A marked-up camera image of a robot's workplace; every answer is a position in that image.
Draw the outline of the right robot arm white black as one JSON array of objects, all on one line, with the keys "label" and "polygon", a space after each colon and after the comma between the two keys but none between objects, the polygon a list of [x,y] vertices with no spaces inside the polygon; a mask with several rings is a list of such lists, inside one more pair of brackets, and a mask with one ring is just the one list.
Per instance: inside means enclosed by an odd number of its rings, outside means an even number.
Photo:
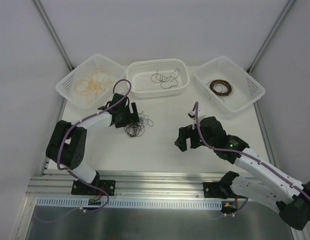
[{"label": "right robot arm white black", "polygon": [[191,111],[191,125],[180,127],[174,144],[186,151],[210,147],[222,160],[235,165],[259,180],[254,183],[234,171],[228,171],[218,182],[203,183],[204,196],[228,199],[235,196],[252,199],[276,212],[290,227],[303,230],[310,222],[310,181],[302,183],[283,173],[260,157],[241,138],[227,134],[214,117],[197,119]]}]

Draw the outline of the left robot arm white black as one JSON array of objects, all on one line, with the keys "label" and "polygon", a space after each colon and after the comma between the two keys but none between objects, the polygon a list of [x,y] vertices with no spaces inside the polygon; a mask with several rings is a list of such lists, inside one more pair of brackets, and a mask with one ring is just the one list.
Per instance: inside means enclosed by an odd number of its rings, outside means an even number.
[{"label": "left robot arm white black", "polygon": [[126,95],[115,93],[111,101],[98,108],[98,112],[78,122],[58,121],[45,155],[56,163],[58,169],[67,170],[82,181],[82,188],[88,194],[94,195],[100,189],[100,176],[84,160],[88,153],[86,141],[89,135],[111,126],[118,129],[138,122],[136,103],[130,102]]}]

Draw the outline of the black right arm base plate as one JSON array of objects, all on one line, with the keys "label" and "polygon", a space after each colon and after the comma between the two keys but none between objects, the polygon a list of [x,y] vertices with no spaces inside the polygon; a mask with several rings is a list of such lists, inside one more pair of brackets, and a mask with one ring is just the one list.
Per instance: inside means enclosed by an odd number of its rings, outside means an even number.
[{"label": "black right arm base plate", "polygon": [[235,194],[231,190],[232,181],[230,182],[203,182],[203,194],[205,198],[218,198],[218,199],[246,199],[245,196]]}]

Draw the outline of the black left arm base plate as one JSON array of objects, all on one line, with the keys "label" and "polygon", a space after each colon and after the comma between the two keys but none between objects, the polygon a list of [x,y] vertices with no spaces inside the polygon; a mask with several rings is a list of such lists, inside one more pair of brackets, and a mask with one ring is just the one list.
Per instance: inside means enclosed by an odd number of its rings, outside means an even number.
[{"label": "black left arm base plate", "polygon": [[100,190],[104,190],[109,196],[115,195],[116,181],[115,180],[102,180],[100,179],[96,187],[88,186],[79,180],[74,180],[71,188],[71,195],[74,196],[97,196]]}]

